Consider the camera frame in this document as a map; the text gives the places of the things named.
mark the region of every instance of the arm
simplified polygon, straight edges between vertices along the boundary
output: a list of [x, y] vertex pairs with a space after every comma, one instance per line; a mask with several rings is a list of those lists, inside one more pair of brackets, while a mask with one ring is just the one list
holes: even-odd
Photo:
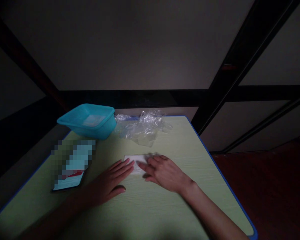
[[180, 194], [196, 212], [214, 239], [248, 239], [243, 231], [171, 159], [155, 156], [148, 159], [148, 165], [143, 163], [138, 165], [150, 175], [146, 181], [154, 182], [171, 192]]
[[118, 161], [101, 173], [96, 179], [70, 195], [40, 224], [21, 236], [21, 239], [53, 239], [82, 211], [101, 205], [125, 192], [124, 187], [116, 187], [133, 170], [134, 161], [127, 164]]

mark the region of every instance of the pixelated area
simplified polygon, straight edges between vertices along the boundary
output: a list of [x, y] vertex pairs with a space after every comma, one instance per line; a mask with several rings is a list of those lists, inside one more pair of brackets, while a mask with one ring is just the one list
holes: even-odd
[[95, 140], [63, 140], [52, 146], [51, 189], [74, 187], [78, 181], [80, 183], [82, 172], [90, 166], [95, 150]]

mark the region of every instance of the finger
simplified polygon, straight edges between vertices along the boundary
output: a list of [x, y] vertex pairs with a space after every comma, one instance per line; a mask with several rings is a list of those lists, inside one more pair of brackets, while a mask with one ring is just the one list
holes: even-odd
[[115, 196], [118, 196], [121, 193], [124, 193], [126, 189], [124, 187], [119, 187], [113, 189], [107, 196], [107, 201], [109, 201], [111, 198], [114, 198]]
[[113, 177], [118, 177], [121, 174], [123, 174], [124, 172], [126, 172], [127, 170], [129, 170], [131, 167], [133, 167], [134, 165], [134, 161], [132, 161], [131, 163], [129, 163], [128, 165], [124, 166], [123, 168], [120, 168], [118, 171], [113, 173]]
[[159, 182], [152, 176], [147, 177], [146, 182], [153, 182], [153, 183], [158, 184], [160, 186]]
[[110, 171], [111, 169], [113, 169], [115, 166], [117, 166], [118, 164], [120, 164], [121, 163], [121, 159], [119, 160], [119, 161], [117, 161], [117, 162], [115, 162], [114, 164], [112, 164], [109, 168], [108, 168], [108, 171]]
[[124, 172], [123, 174], [121, 174], [120, 176], [118, 176], [116, 178], [117, 180], [117, 184], [119, 184], [121, 181], [123, 181], [126, 177], [128, 177], [130, 175], [130, 173], [133, 171], [134, 167], [132, 166], [131, 168], [129, 168], [126, 172]]
[[160, 156], [162, 159], [164, 159], [164, 160], [167, 160], [167, 159], [169, 159], [168, 157], [166, 157], [166, 156], [163, 156], [163, 155], [161, 155]]
[[155, 168], [158, 166], [158, 162], [153, 158], [148, 158], [148, 164], [152, 165]]
[[118, 164], [116, 167], [114, 167], [111, 172], [116, 172], [118, 171], [120, 168], [124, 167], [125, 165], [127, 165], [127, 163], [129, 162], [130, 158], [127, 158], [125, 161], [123, 161], [122, 163]]
[[138, 162], [138, 166], [145, 171], [146, 173], [150, 174], [151, 176], [154, 175], [154, 168], [151, 167], [150, 165]]
[[153, 157], [157, 162], [162, 162], [164, 159], [159, 157], [159, 156], [154, 156]]

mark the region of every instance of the hand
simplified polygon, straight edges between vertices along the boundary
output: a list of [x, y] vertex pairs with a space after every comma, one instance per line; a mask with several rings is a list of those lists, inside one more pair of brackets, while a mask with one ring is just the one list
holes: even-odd
[[150, 176], [147, 182], [154, 182], [159, 186], [182, 195], [193, 183], [171, 159], [166, 156], [154, 156], [148, 159], [148, 165], [138, 163], [138, 166]]
[[119, 160], [114, 163], [92, 182], [69, 196], [67, 201], [74, 206], [87, 209], [101, 205], [120, 193], [124, 193], [126, 191], [125, 188], [117, 185], [133, 170], [134, 161], [127, 164], [128, 162], [129, 158], [124, 162]]

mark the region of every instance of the white paper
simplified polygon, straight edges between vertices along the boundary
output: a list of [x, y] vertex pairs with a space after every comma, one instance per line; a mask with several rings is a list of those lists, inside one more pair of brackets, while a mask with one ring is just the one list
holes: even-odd
[[142, 163], [148, 164], [147, 159], [150, 157], [156, 156], [156, 155], [158, 155], [158, 154], [156, 153], [156, 154], [146, 154], [146, 155], [125, 155], [123, 160], [130, 158], [129, 163], [134, 160], [134, 165], [133, 165], [134, 169], [130, 174], [142, 174], [143, 175], [146, 172], [143, 171], [138, 166], [137, 162], [142, 162]]

